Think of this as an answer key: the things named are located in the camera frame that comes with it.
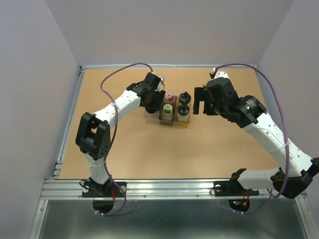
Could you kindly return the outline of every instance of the screw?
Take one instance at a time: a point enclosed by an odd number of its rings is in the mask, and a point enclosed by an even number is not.
[[[121,186],[121,189],[123,190],[123,192],[126,192],[126,187],[124,185]]]
[[[221,186],[219,184],[217,184],[214,188],[215,188],[216,192],[220,192],[221,191]]]

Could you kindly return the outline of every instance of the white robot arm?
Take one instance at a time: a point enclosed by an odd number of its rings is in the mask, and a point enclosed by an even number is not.
[[[114,104],[93,114],[86,112],[81,117],[76,144],[88,160],[90,182],[95,191],[104,191],[109,179],[104,160],[111,148],[110,131],[116,123],[115,107],[118,109],[118,121],[138,107],[144,107],[149,113],[159,111],[165,95],[165,91],[161,90],[163,82],[164,77],[148,73],[143,81],[128,86]]]
[[[283,132],[273,122],[266,108],[253,96],[239,98],[226,72],[213,75],[205,87],[195,88],[194,114],[204,101],[204,114],[220,115],[255,137],[278,162],[279,168],[252,171],[240,169],[230,180],[218,181],[216,196],[239,196],[248,189],[280,191],[285,175],[286,150]],[[288,181],[282,195],[294,198],[312,182],[319,172],[319,158],[312,159],[290,140]]]

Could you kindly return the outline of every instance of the metal floor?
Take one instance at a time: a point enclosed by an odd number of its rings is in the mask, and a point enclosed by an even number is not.
[[[253,199],[252,208],[266,199]],[[122,215],[101,217],[88,200],[51,201],[41,239],[304,239],[295,200],[273,200],[254,215],[233,213],[227,200],[129,201]]]

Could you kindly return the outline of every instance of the white wall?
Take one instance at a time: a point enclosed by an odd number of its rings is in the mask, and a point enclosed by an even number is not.
[[[293,0],[46,0],[80,65],[258,63]]]
[[[319,157],[318,11],[318,0],[295,0],[259,63],[276,87],[289,137],[312,157]],[[260,83],[269,111],[278,122],[270,90],[262,79]],[[319,225],[319,175],[308,194]]]
[[[0,32],[0,238],[25,239],[79,71],[43,0],[2,1]]]

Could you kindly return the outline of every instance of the tan work surface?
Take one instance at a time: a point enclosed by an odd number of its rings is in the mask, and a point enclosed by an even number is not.
[[[60,179],[86,179],[87,160],[75,144],[81,116],[94,113],[111,101],[100,83],[113,69],[86,70],[66,147]],[[179,95],[205,85],[209,69],[155,69],[165,77],[165,90]],[[255,71],[225,68],[239,96],[253,95],[264,103]],[[127,69],[104,84],[114,98],[131,83],[144,79],[147,69]],[[118,179],[229,178],[240,168],[263,170],[277,167],[270,154],[251,135],[221,116],[191,115],[188,128],[146,123],[144,108],[119,122],[108,155],[109,171]]]

